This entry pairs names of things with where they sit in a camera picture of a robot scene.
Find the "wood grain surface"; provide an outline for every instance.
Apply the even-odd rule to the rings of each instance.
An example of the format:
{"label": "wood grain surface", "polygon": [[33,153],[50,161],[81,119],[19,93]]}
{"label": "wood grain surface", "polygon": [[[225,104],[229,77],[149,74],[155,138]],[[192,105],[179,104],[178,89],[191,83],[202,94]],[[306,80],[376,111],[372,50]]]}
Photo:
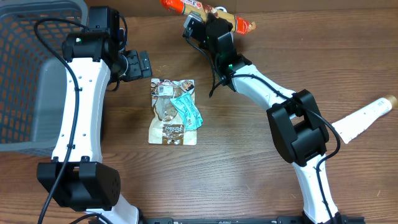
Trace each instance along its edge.
{"label": "wood grain surface", "polygon": [[[201,0],[210,6],[223,6],[229,13],[314,11],[338,9],[397,8],[398,0]],[[85,0],[87,6],[111,6],[126,17],[171,16],[159,0]]]}
{"label": "wood grain surface", "polygon": [[[311,91],[330,122],[386,95],[398,96],[398,9],[241,14],[257,29],[235,35],[238,51],[286,88]],[[105,97],[103,162],[122,194],[147,217],[275,218],[300,215],[293,167],[272,143],[266,112],[219,88],[208,62],[182,38],[182,16],[128,18],[129,48],[147,50],[154,77],[195,79],[204,119],[196,146],[149,145],[150,80]],[[339,211],[368,223],[398,223],[398,111],[378,119],[327,162]],[[334,150],[331,138],[328,152]],[[0,222],[35,223],[47,196],[36,179],[49,157],[0,155]],[[45,223],[81,216],[55,202]]]}

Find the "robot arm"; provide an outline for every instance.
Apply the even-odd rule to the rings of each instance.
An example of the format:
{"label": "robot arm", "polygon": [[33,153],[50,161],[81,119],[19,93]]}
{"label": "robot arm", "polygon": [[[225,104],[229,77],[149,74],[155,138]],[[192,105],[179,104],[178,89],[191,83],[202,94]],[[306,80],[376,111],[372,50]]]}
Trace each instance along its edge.
{"label": "robot arm", "polygon": [[[219,79],[226,81],[224,83],[233,91],[249,97],[262,109],[267,110],[275,147],[286,162],[293,164],[296,171],[307,220],[310,223],[327,223],[331,218],[335,219],[335,216],[340,215],[331,199],[325,163],[320,166],[320,180],[331,215],[326,209],[318,184],[316,166],[326,156],[325,143],[329,140],[325,125],[312,114],[280,97],[257,78],[234,76],[255,75],[282,95],[301,102],[306,108],[320,115],[312,94],[307,90],[295,93],[279,86],[261,74],[243,55],[237,54],[230,32],[231,26],[227,21],[208,14],[208,20],[204,24],[199,17],[189,15],[184,27],[185,38],[192,37],[198,40],[201,48],[210,51]],[[296,116],[304,116],[305,119],[294,126],[290,120]]]}
{"label": "robot arm", "polygon": [[49,192],[67,163],[53,194],[61,207],[77,212],[100,213],[112,223],[136,224],[139,211],[120,194],[118,171],[102,164],[100,136],[106,87],[152,76],[149,58],[135,50],[119,48],[119,13],[108,7],[90,8],[89,29],[70,33],[63,43],[63,57],[78,81],[79,113],[73,149],[65,160],[75,109],[75,85],[67,70],[67,94],[62,127],[52,162],[40,163],[37,179]]}

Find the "black cable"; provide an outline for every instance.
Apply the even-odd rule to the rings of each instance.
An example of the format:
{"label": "black cable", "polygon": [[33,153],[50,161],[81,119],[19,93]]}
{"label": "black cable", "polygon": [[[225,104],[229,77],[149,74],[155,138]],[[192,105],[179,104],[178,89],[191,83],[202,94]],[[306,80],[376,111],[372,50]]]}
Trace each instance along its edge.
{"label": "black cable", "polygon": [[112,90],[106,90],[106,91],[117,91],[120,87],[120,80],[116,81],[116,86]]}
{"label": "black cable", "polygon": [[[255,78],[256,80],[259,80],[260,82],[262,82],[263,84],[265,84],[265,86],[267,86],[268,88],[270,88],[274,93],[276,93],[277,96],[280,96],[280,97],[282,97],[282,98],[285,99],[285,100],[291,101],[292,103],[294,103],[295,105],[297,105],[297,106],[300,107],[301,109],[303,109],[303,110],[309,112],[310,114],[316,116],[316,117],[317,117],[319,120],[321,120],[326,126],[328,126],[328,128],[332,131],[333,135],[334,135],[335,138],[336,138],[337,146],[336,146],[336,149],[335,149],[331,154],[327,155],[326,157],[324,157],[323,159],[321,159],[321,160],[318,162],[318,164],[317,164],[317,179],[318,179],[318,184],[319,184],[320,192],[321,192],[321,195],[322,195],[323,203],[324,203],[325,206],[326,206],[326,209],[327,209],[328,214],[329,214],[329,216],[330,216],[331,223],[333,224],[333,223],[334,223],[334,219],[333,219],[333,216],[332,216],[332,214],[331,214],[331,212],[330,212],[329,204],[328,204],[328,202],[326,201],[325,193],[324,193],[324,191],[323,191],[323,186],[322,186],[322,182],[321,182],[320,169],[319,169],[319,167],[321,166],[322,162],[325,162],[326,160],[332,158],[332,157],[335,156],[335,155],[337,154],[337,152],[340,150],[341,142],[340,142],[340,137],[339,137],[339,135],[338,135],[336,129],[335,129],[325,118],[323,118],[322,116],[320,116],[320,115],[317,114],[316,112],[314,112],[314,111],[312,111],[312,110],[306,108],[303,104],[301,104],[301,103],[299,103],[299,102],[296,102],[296,101],[293,100],[292,98],[289,98],[289,97],[287,97],[287,96],[281,94],[280,91],[276,90],[271,84],[269,84],[268,82],[266,82],[266,81],[263,80],[262,78],[260,78],[260,77],[258,77],[258,76],[256,76],[256,75],[249,75],[249,74],[242,74],[242,75],[241,75],[241,74],[239,74],[239,75],[232,75],[232,77],[231,77],[230,79],[232,79],[232,78],[238,78],[238,77],[249,77],[249,78]],[[211,89],[211,92],[210,92],[210,93],[213,94],[214,90],[215,90],[217,87],[219,87],[219,86],[220,86],[221,84],[223,84],[223,83],[226,83],[226,82],[227,82],[228,80],[230,80],[230,79],[224,79],[224,80],[220,81],[219,83],[217,83],[217,85],[215,85],[215,86]]]}
{"label": "black cable", "polygon": [[82,217],[71,222],[70,224],[77,224],[78,222],[85,220],[86,218],[89,218],[89,217],[97,217],[97,218],[102,219],[107,224],[112,224],[111,220],[107,219],[104,215],[102,215],[100,213],[91,213],[91,214],[83,215]]}
{"label": "black cable", "polygon": [[69,157],[70,157],[70,153],[71,153],[72,148],[73,148],[73,139],[75,137],[77,116],[78,116],[78,112],[79,112],[79,91],[80,91],[80,89],[79,89],[79,85],[78,85],[78,82],[77,82],[77,79],[76,79],[76,75],[74,74],[74,72],[70,68],[70,66],[67,64],[67,62],[56,51],[54,51],[54,49],[52,49],[48,45],[48,43],[46,43],[46,41],[43,39],[43,37],[39,33],[39,25],[41,23],[47,22],[47,21],[67,22],[67,23],[82,27],[84,29],[87,29],[87,26],[81,25],[78,22],[69,21],[69,20],[66,20],[66,19],[59,19],[59,18],[44,18],[44,19],[40,19],[40,20],[38,20],[35,23],[35,26],[34,26],[34,32],[35,32],[35,35],[36,35],[37,39],[43,44],[43,46],[45,48],[47,48],[47,50],[49,50],[67,68],[67,70],[69,71],[70,75],[72,76],[73,84],[75,84],[75,112],[73,114],[72,130],[70,131],[70,138],[69,138],[69,143],[68,143],[68,146],[67,146],[67,153],[65,155],[65,159],[63,161],[63,164],[62,164],[62,167],[60,169],[59,175],[55,179],[55,182],[54,182],[54,184],[53,184],[53,186],[52,186],[52,188],[51,188],[51,190],[49,192],[49,196],[47,197],[47,199],[46,199],[46,201],[44,203],[43,209],[42,209],[42,211],[40,213],[39,220],[37,221],[37,223],[42,223],[43,222],[44,215],[45,215],[45,212],[47,211],[47,208],[49,207],[51,198],[53,197],[54,192],[57,189],[58,184],[60,183],[60,181],[61,181],[61,179],[63,177],[63,174],[65,172],[65,169],[67,167],[67,163],[68,163],[68,160],[69,160]]}
{"label": "black cable", "polygon": [[[218,59],[219,59],[219,58],[220,58],[220,54],[217,53],[217,54],[216,54],[216,57],[215,57],[215,59],[214,59],[214,64],[215,64],[215,69],[216,69],[216,72],[217,72],[218,75],[221,74],[220,70],[218,69]],[[210,90],[209,96],[210,96],[210,97],[213,96],[213,92],[216,90],[216,88],[217,88],[218,86],[220,86],[222,83],[226,83],[227,81],[228,81],[227,79],[224,79],[224,80],[218,82],[217,85],[215,85],[215,86],[213,85],[213,87],[212,87],[211,90]]]}
{"label": "black cable", "polygon": [[127,28],[127,22],[126,19],[124,18],[124,16],[122,14],[119,14],[119,17],[122,19],[123,23],[124,23],[124,40],[122,42],[122,45],[120,45],[119,50],[122,50],[123,48],[126,47],[127,45],[127,32],[128,32],[128,28]]}
{"label": "black cable", "polygon": [[214,88],[214,85],[216,84],[216,75],[215,75],[215,69],[214,69],[214,67],[213,67],[213,62],[211,62],[211,59],[210,59],[210,57],[209,57],[209,55],[207,55],[204,51],[202,51],[202,49],[200,49],[199,47],[197,47],[197,46],[195,46],[188,38],[185,38],[185,40],[187,40],[187,43],[189,44],[189,45],[191,45],[194,49],[197,49],[200,53],[202,53],[206,58],[207,58],[207,61],[209,61],[209,64],[210,64],[210,68],[211,68],[211,72],[212,72],[212,74],[213,74],[213,88]]}

